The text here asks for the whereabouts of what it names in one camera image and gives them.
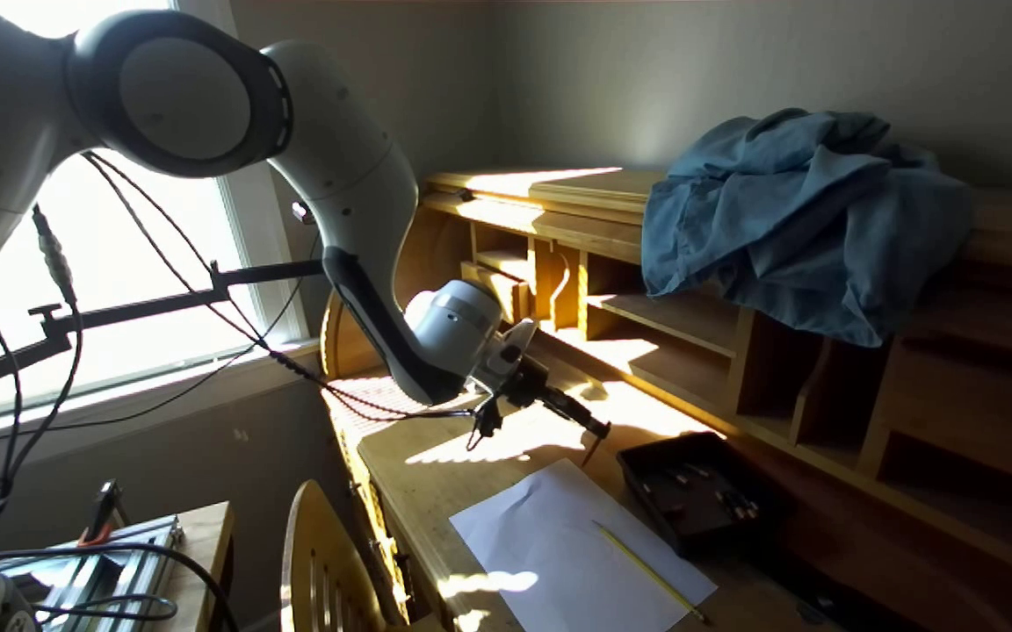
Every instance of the desk surface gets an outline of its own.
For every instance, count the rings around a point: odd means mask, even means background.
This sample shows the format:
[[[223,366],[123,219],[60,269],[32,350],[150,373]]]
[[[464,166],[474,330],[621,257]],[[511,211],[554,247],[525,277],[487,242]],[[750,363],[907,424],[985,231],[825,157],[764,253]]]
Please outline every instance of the desk surface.
[[[353,379],[346,382],[373,400],[401,400],[385,379]],[[496,440],[485,440],[469,453],[469,417],[416,417],[398,424],[359,420],[335,396],[332,417],[368,467],[401,537],[426,570],[428,582],[451,609],[459,630],[517,630],[505,600],[487,586],[479,559],[469,552],[451,516],[517,485],[521,479],[541,470],[551,461],[585,455],[580,427],[549,413],[544,407],[526,407],[505,413]],[[606,407],[636,405],[636,420],[616,424],[607,444],[585,467],[606,490],[630,506],[621,488],[616,453],[664,434],[696,433],[696,420],[630,391],[626,382],[606,382],[606,396],[592,400],[597,417]],[[750,570],[703,570],[712,575],[718,593],[703,603],[712,630],[825,630],[802,616],[802,603]]]
[[[184,542],[176,544],[176,552],[189,555],[223,582],[233,544],[233,506],[218,502],[178,514],[178,530]],[[216,593],[203,586],[200,575],[195,575],[185,565],[168,565],[163,591],[176,600],[178,611],[176,617],[156,625],[156,632],[212,630]]]

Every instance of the blue cloth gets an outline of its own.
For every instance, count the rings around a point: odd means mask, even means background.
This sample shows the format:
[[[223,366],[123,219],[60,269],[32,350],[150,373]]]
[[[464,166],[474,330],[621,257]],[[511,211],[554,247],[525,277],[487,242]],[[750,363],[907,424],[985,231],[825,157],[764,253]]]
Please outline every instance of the blue cloth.
[[[793,330],[877,349],[975,227],[975,193],[876,116],[784,110],[703,133],[653,186],[648,296],[718,286]]]

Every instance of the sheet of paper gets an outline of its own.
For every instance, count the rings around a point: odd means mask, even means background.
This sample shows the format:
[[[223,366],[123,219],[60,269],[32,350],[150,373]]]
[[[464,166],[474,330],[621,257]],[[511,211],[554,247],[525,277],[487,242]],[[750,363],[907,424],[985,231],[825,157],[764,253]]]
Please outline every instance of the sheet of paper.
[[[485,571],[534,579],[504,593],[525,630],[672,630],[718,591],[568,461],[451,524]]]

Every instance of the wooden cubby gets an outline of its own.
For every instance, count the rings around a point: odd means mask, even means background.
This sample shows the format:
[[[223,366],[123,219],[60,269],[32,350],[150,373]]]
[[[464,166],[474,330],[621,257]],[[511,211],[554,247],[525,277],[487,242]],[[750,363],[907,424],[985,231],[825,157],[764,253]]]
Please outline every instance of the wooden cubby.
[[[638,227],[657,178],[610,172],[480,191],[464,172],[435,176],[423,213],[469,222],[471,263],[531,289],[541,345],[564,345],[724,434],[756,440],[1012,575],[1012,198],[985,198],[952,269],[894,345],[863,350],[710,290],[648,298]],[[873,516],[855,502],[831,514]],[[1012,597],[982,597],[1012,611]]]

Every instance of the chair backrest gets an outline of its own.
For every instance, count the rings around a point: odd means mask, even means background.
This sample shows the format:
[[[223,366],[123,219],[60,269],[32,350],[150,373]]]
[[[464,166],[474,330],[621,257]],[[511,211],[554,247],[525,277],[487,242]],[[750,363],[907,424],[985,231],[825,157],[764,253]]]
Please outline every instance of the chair backrest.
[[[385,630],[368,570],[316,481],[292,497],[282,603],[282,630]]]

